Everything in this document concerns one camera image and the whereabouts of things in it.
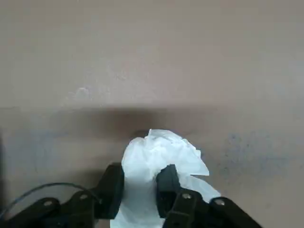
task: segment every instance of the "tissue paper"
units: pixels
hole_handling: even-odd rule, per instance
[[[188,140],[168,130],[150,130],[145,138],[135,138],[127,146],[122,166],[124,197],[111,228],[161,228],[155,202],[155,178],[167,165],[175,164],[184,188],[198,191],[206,202],[220,193],[191,175],[209,176],[209,170]]]

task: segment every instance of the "black plastic part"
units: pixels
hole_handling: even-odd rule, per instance
[[[124,191],[124,171],[120,163],[109,165],[98,185],[91,189],[102,202],[86,191],[75,193],[60,204],[55,198],[43,198],[8,221],[5,228],[93,228],[96,219],[114,219]]]
[[[191,228],[195,219],[195,208],[201,195],[196,191],[182,189],[167,214],[163,228]]]
[[[96,219],[114,219],[124,193],[124,171],[120,163],[106,169],[102,179],[93,191],[102,199],[102,204],[95,204]]]
[[[163,228],[261,228],[230,199],[206,203],[200,193],[181,188],[175,165],[163,169],[156,182],[157,209],[166,218]]]
[[[210,212],[221,218],[224,227],[232,228],[261,228],[246,212],[232,200],[226,197],[213,198],[210,203]]]
[[[168,165],[156,176],[156,206],[161,218],[165,218],[172,209],[180,190],[175,165]]]

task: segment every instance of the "metal screw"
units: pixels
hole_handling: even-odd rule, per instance
[[[188,193],[182,194],[182,197],[183,197],[184,199],[191,199],[191,195],[188,194]]]
[[[216,199],[215,200],[215,203],[219,206],[224,206],[225,205],[225,202],[222,200],[222,199]]]
[[[83,195],[80,196],[80,199],[81,199],[81,200],[84,200],[84,199],[86,199],[86,198],[87,198],[87,195],[85,195],[85,194],[83,194]]]
[[[44,204],[43,204],[44,206],[50,206],[50,205],[52,205],[52,201],[46,201],[46,202],[44,202]]]

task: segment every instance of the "black cable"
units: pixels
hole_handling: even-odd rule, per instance
[[[88,193],[90,193],[90,195],[98,202],[98,203],[102,203],[102,200],[91,190],[81,186],[81,185],[77,185],[77,184],[73,184],[73,183],[67,183],[67,182],[55,182],[55,183],[49,183],[49,184],[43,184],[40,185],[38,187],[35,187],[25,193],[23,193],[21,196],[19,196],[18,198],[16,198],[14,201],[12,201],[0,214],[0,221],[3,219],[4,215],[9,212],[16,204],[18,204],[20,201],[22,201],[24,198],[26,198],[27,196],[29,196],[30,194],[32,194],[35,191],[44,189],[44,188],[48,188],[48,187],[53,187],[53,186],[69,186],[69,187],[73,187],[73,188],[77,188],[77,189],[81,189],[83,191],[86,191]]]

